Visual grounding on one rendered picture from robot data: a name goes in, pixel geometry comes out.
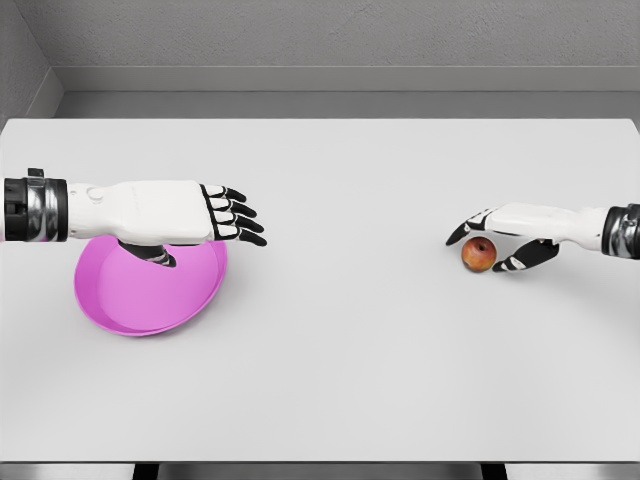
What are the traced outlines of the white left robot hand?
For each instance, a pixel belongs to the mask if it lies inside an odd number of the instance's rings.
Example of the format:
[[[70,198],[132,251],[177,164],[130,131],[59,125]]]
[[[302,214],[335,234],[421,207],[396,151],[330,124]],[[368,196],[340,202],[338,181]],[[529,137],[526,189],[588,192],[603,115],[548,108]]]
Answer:
[[[174,268],[168,246],[198,246],[238,240],[267,245],[257,212],[239,191],[196,181],[137,181],[119,184],[125,204],[111,234],[140,260]]]

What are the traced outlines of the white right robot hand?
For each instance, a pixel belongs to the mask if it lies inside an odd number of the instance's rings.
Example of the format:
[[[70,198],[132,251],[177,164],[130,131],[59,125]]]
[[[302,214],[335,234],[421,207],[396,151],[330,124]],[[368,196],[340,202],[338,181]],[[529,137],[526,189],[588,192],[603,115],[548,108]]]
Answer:
[[[490,231],[508,236],[524,236],[531,241],[521,246],[493,267],[494,272],[527,270],[555,258],[559,243],[567,233],[572,212],[557,207],[508,203],[485,209],[466,219],[446,240],[447,246],[466,237],[471,231]]]

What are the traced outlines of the red apple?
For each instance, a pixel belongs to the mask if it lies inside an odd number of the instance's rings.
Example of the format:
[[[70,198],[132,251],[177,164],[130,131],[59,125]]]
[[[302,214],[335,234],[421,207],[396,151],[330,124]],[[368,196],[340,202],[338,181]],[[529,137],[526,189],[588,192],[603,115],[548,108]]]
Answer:
[[[497,258],[495,244],[486,237],[477,236],[467,240],[461,249],[461,261],[470,271],[481,273],[490,270]]]

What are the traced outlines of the pink plate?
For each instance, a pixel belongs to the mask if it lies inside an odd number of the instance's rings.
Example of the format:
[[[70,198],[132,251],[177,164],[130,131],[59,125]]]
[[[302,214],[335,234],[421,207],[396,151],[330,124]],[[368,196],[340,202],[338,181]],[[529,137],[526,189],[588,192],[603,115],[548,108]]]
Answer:
[[[219,290],[227,269],[223,242],[167,248],[169,268],[136,258],[113,237],[90,240],[74,274],[77,303],[94,324],[124,336],[173,329],[203,310]]]

